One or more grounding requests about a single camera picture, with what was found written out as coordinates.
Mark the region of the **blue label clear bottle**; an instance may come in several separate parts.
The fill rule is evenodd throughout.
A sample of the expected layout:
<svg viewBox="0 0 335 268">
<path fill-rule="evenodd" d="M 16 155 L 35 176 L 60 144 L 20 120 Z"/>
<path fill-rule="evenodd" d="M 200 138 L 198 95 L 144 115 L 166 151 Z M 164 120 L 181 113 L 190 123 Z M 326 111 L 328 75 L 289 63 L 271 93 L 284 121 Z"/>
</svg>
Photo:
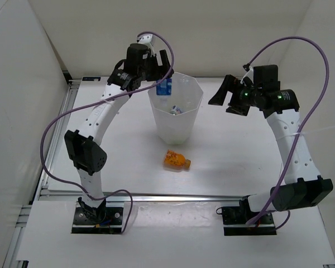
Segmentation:
<svg viewBox="0 0 335 268">
<path fill-rule="evenodd" d="M 171 90 L 172 90 L 172 79 L 167 78 L 163 80 L 159 85 L 156 86 L 156 95 L 170 96 Z"/>
</svg>

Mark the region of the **white label clear bottle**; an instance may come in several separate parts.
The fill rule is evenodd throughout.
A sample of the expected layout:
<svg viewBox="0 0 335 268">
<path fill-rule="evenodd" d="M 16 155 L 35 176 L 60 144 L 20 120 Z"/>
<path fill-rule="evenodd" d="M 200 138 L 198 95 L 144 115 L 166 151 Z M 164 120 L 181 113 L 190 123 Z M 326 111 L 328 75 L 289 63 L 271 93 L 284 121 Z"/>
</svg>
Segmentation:
<svg viewBox="0 0 335 268">
<path fill-rule="evenodd" d="M 183 113 L 183 110 L 176 105 L 172 106 L 172 108 L 170 110 L 170 114 L 175 115 L 175 116 L 179 115 L 179 114 L 182 114 L 182 113 Z"/>
</svg>

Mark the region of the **orange juice bottle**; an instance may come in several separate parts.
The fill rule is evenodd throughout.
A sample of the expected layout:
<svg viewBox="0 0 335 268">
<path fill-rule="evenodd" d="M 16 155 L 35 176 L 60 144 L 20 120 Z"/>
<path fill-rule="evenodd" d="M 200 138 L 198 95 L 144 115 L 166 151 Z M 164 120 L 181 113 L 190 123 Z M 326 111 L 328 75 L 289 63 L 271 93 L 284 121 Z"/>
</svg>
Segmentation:
<svg viewBox="0 0 335 268">
<path fill-rule="evenodd" d="M 177 169 L 188 170 L 191 166 L 191 161 L 173 150 L 167 150 L 163 163 L 165 166 Z"/>
</svg>

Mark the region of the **clear unlabelled plastic bottle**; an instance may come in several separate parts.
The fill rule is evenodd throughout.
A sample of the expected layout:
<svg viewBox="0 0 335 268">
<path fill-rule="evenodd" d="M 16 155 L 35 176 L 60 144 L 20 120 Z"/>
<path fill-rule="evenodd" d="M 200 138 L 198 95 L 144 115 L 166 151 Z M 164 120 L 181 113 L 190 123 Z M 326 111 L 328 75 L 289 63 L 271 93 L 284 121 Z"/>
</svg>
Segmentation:
<svg viewBox="0 0 335 268">
<path fill-rule="evenodd" d="M 178 79 L 178 84 L 180 87 L 189 87 L 191 83 L 191 79 L 187 77 L 181 77 Z"/>
</svg>

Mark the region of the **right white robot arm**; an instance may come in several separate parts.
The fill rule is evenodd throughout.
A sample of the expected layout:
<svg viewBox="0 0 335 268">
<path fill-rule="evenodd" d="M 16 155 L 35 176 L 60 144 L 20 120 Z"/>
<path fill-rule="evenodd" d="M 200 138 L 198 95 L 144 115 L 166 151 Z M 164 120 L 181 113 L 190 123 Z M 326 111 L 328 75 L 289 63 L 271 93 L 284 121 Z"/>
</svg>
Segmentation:
<svg viewBox="0 0 335 268">
<path fill-rule="evenodd" d="M 306 123 L 300 119 L 299 102 L 293 90 L 280 88 L 276 74 L 252 80 L 226 75 L 210 105 L 221 106 L 232 94 L 227 112 L 248 115 L 251 107 L 258 108 L 272 129 L 283 170 L 275 187 L 264 194 L 247 196 L 240 208 L 240 218 L 254 224 L 271 211 L 288 211 L 315 207 L 332 190 L 331 179 L 322 177 L 313 162 L 302 129 Z"/>
</svg>

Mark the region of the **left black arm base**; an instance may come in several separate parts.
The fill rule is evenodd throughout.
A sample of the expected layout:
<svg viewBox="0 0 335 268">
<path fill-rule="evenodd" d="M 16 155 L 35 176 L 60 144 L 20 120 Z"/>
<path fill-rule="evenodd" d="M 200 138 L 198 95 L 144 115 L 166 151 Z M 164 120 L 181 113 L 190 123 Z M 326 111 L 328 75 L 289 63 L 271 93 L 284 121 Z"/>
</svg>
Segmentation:
<svg viewBox="0 0 335 268">
<path fill-rule="evenodd" d="M 120 235 L 123 227 L 123 211 L 123 207 L 105 207 L 100 219 L 90 219 L 84 214 L 84 209 L 77 204 L 71 225 L 71 233 Z"/>
</svg>

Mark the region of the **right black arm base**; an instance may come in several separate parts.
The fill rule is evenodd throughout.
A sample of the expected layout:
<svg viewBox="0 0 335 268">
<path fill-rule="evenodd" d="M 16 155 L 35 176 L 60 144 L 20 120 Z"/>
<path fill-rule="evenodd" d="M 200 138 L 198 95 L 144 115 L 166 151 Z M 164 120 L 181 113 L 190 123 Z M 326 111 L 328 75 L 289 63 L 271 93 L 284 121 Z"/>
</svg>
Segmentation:
<svg viewBox="0 0 335 268">
<path fill-rule="evenodd" d="M 274 236 L 276 226 L 271 213 L 264 214 L 255 223 L 246 222 L 258 215 L 244 201 L 238 206 L 218 207 L 216 214 L 222 217 L 224 236 Z"/>
</svg>

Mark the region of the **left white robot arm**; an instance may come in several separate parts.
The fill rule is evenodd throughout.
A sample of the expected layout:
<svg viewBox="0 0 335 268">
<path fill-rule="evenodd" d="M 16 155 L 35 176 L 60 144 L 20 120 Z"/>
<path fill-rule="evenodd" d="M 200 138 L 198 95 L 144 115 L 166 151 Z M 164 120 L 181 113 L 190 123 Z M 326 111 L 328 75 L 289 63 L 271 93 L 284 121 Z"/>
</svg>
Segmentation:
<svg viewBox="0 0 335 268">
<path fill-rule="evenodd" d="M 107 80 L 101 96 L 103 102 L 93 108 L 77 130 L 68 130 L 64 136 L 69 159 L 85 189 L 78 203 L 84 215 L 95 224 L 106 219 L 106 199 L 101 181 L 101 170 L 107 162 L 107 154 L 101 148 L 103 136 L 119 109 L 142 81 L 158 81 L 169 71 L 167 52 L 160 50 L 159 53 L 156 56 L 146 47 L 129 48 L 126 58 L 116 64 Z"/>
</svg>

